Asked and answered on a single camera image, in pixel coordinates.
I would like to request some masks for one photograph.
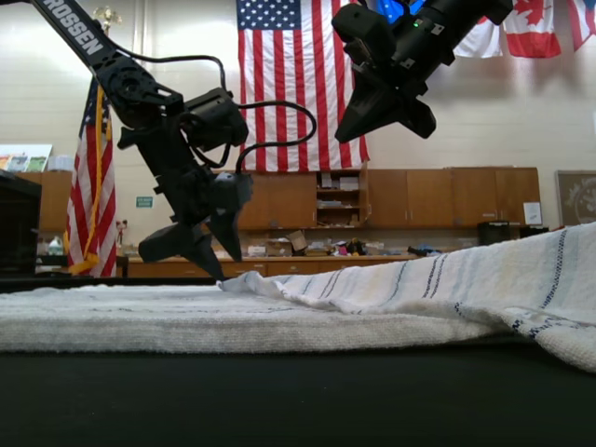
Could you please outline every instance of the robotic arm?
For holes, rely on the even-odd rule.
[[[355,89],[335,137],[340,142],[394,122],[423,138],[436,128],[435,118],[418,96],[442,63],[454,61],[454,48],[482,17],[501,23],[512,10],[512,0],[427,0],[412,16],[404,14],[393,25],[361,6],[342,7],[332,25],[345,43],[355,74]],[[18,3],[0,0],[0,5]],[[241,160],[257,147],[294,145],[316,132],[312,114],[296,104],[236,105],[224,82],[205,95],[184,102],[176,91],[157,84],[133,58],[141,59],[112,42],[75,0],[29,0],[93,73],[116,114],[127,126],[118,143],[121,149],[137,145],[156,178],[174,215],[173,225],[157,231],[139,246],[145,262],[181,255],[215,278],[222,268],[210,247],[215,236],[233,259],[242,258],[237,217],[251,198],[251,178],[241,173]],[[197,58],[179,58],[188,60]],[[239,108],[285,105],[306,113],[310,133],[296,142],[258,143],[242,153],[235,174],[215,175],[231,145],[244,143],[248,129]],[[213,163],[202,153],[225,144],[223,160]],[[198,164],[195,156],[204,164]],[[201,231],[205,224],[210,234]]]
[[[2,4],[17,3],[2,1]],[[244,143],[247,125],[231,92],[216,88],[189,102],[158,84],[134,59],[122,52],[74,0],[31,0],[102,86],[115,113],[127,126],[121,149],[137,145],[174,215],[173,225],[157,231],[139,246],[145,262],[181,255],[214,278],[224,277],[211,248],[211,235],[237,261],[242,259],[237,216],[251,198],[251,178],[242,173],[214,174],[231,145]],[[222,163],[199,165],[194,155],[225,144]],[[210,234],[201,231],[205,224]]]

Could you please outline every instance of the red maple leaf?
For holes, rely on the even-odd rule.
[[[518,0],[513,7],[518,14],[530,11],[526,16],[528,25],[537,25],[544,19],[544,0]]]

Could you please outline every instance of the bulletin board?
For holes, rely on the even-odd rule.
[[[596,222],[596,170],[559,170],[556,176],[562,224]]]

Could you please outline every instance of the canadian flag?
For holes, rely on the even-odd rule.
[[[462,58],[483,59],[503,56],[500,36],[499,27],[484,17],[459,43],[454,54]]]
[[[596,0],[567,0],[569,20],[574,37],[574,49],[578,51],[592,36],[596,35],[594,8]]]
[[[513,0],[513,11],[505,19],[512,56],[552,58],[561,54],[553,5],[554,0]]]

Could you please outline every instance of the white towel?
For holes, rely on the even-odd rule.
[[[409,323],[396,346],[516,332],[596,373],[596,223],[405,263],[309,277],[250,274],[222,287],[348,315],[393,315]]]
[[[437,258],[217,287],[0,294],[0,351],[283,352],[517,332],[596,373],[596,223]]]

